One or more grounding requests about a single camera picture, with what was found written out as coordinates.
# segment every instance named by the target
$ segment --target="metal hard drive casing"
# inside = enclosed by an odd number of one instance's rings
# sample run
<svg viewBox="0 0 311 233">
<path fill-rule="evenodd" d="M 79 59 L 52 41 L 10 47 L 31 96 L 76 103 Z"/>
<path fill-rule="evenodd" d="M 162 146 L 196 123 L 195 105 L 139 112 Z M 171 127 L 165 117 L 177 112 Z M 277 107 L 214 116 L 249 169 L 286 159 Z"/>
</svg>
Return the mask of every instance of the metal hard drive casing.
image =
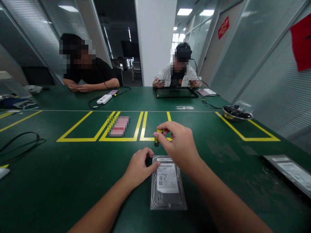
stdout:
<svg viewBox="0 0 311 233">
<path fill-rule="evenodd" d="M 187 210 L 180 169 L 169 156 L 155 156 L 153 163 L 156 161 L 161 165 L 152 174 L 150 209 Z"/>
</svg>

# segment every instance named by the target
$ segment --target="white line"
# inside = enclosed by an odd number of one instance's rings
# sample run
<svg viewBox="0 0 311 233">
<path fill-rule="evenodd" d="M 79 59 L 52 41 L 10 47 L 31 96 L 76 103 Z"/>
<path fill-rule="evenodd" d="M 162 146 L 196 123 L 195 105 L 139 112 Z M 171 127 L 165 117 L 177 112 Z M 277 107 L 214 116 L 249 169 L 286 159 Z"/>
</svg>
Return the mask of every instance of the white line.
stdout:
<svg viewBox="0 0 311 233">
<path fill-rule="evenodd" d="M 89 111 L 94 111 L 94 110 L 42 110 L 42 111 L 49 111 L 49 112 L 89 112 Z M 188 112 L 188 113 L 192 113 L 192 112 L 202 112 L 202 113 L 206 113 L 206 112 L 215 112 L 215 111 L 122 111 L 122 110 L 95 110 L 94 112 Z"/>
</svg>

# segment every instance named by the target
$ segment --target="red sign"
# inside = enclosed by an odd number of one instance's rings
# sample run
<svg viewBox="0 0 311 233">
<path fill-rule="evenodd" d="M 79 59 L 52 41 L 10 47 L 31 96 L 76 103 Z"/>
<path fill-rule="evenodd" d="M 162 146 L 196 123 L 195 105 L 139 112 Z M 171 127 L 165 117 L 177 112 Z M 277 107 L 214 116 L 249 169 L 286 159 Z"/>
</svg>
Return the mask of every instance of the red sign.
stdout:
<svg viewBox="0 0 311 233">
<path fill-rule="evenodd" d="M 221 25 L 220 29 L 218 30 L 219 39 L 223 37 L 224 33 L 228 30 L 229 27 L 230 27 L 230 24 L 229 24 L 229 16 L 228 16 L 223 22 L 223 24 Z"/>
<path fill-rule="evenodd" d="M 298 71 L 311 68 L 311 14 L 291 27 Z"/>
</svg>

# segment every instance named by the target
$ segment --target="green workbench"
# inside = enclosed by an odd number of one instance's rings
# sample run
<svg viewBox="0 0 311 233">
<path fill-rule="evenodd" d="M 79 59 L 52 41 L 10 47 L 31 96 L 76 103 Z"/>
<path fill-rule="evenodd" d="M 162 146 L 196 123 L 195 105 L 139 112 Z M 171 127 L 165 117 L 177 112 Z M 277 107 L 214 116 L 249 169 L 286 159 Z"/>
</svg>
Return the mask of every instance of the green workbench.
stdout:
<svg viewBox="0 0 311 233">
<path fill-rule="evenodd" d="M 46 139 L 12 162 L 8 167 L 11 172 L 0 180 L 1 232 L 68 231 L 121 178 L 137 150 L 154 149 L 150 139 L 156 126 L 170 118 L 192 129 L 202 159 L 273 231 L 307 230 L 311 208 L 259 156 L 286 154 L 311 172 L 309 154 L 256 120 L 254 124 L 230 122 L 244 139 L 255 141 L 244 140 L 200 97 L 156 99 L 153 88 L 132 87 L 99 109 L 88 107 L 89 100 L 108 92 L 73 93 L 55 86 L 34 95 L 41 112 L 0 118 L 0 147 L 27 131 Z M 208 98 L 207 102 L 220 107 L 228 104 L 221 97 Z M 123 141 L 105 135 L 117 114 L 131 117 Z M 269 141 L 271 135 L 277 140 Z M 2 152 L 0 161 L 29 148 L 34 138 L 19 138 Z M 156 154 L 166 155 L 161 145 Z M 123 204 L 113 232 L 216 231 L 194 183 L 184 173 L 182 181 L 187 211 L 151 211 L 149 177 Z"/>
</svg>

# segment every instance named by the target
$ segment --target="black t-shirt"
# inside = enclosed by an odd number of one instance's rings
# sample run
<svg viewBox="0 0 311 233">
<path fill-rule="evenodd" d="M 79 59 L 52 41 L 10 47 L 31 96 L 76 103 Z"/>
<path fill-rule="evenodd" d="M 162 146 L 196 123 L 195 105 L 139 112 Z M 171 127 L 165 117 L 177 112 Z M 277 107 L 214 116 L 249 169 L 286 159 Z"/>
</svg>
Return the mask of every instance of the black t-shirt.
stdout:
<svg viewBox="0 0 311 233">
<path fill-rule="evenodd" d="M 76 83 L 82 79 L 87 84 L 99 84 L 117 77 L 106 62 L 96 58 L 92 64 L 92 69 L 70 69 L 67 74 L 64 74 L 64 78 Z"/>
<path fill-rule="evenodd" d="M 171 84 L 170 87 L 181 87 L 182 79 L 184 78 L 186 73 L 186 68 L 184 67 L 181 71 L 176 72 L 173 69 L 173 73 L 171 74 Z"/>
</svg>

